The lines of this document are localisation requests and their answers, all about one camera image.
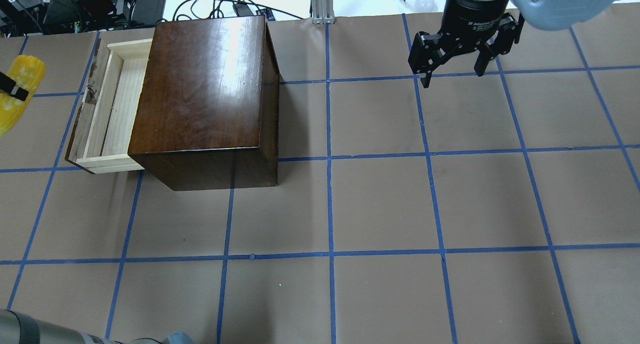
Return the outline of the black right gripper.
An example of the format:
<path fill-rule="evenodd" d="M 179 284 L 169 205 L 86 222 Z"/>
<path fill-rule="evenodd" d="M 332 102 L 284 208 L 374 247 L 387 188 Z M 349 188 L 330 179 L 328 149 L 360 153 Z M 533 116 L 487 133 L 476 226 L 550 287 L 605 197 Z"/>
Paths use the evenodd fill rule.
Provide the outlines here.
<path fill-rule="evenodd" d="M 526 19 L 505 13 L 509 0 L 446 0 L 439 34 L 415 34 L 407 63 L 429 88 L 434 71 L 453 57 L 458 44 L 476 45 L 474 71 L 482 77 L 498 55 L 506 55 L 518 44 Z M 496 34 L 492 43 L 489 36 Z"/>

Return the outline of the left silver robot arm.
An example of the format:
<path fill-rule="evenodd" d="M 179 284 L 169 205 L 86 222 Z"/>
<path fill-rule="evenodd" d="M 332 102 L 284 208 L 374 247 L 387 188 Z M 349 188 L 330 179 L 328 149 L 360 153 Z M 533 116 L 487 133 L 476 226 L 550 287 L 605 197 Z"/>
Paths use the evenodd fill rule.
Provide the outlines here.
<path fill-rule="evenodd" d="M 1 311 L 2 343 L 120 343 L 120 341 L 34 319 L 20 312 Z"/>

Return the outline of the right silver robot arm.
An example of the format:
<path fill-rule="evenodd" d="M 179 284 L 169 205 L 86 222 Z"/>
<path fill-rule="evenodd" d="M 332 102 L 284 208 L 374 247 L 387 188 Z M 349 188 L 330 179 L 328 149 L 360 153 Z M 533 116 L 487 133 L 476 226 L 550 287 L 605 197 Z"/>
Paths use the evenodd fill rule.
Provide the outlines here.
<path fill-rule="evenodd" d="M 519 43 L 526 23 L 541 31 L 562 31 L 587 22 L 620 0 L 446 0 L 436 34 L 415 34 L 407 63 L 428 88 L 434 71 L 453 57 L 478 54 L 481 77 L 498 55 Z"/>

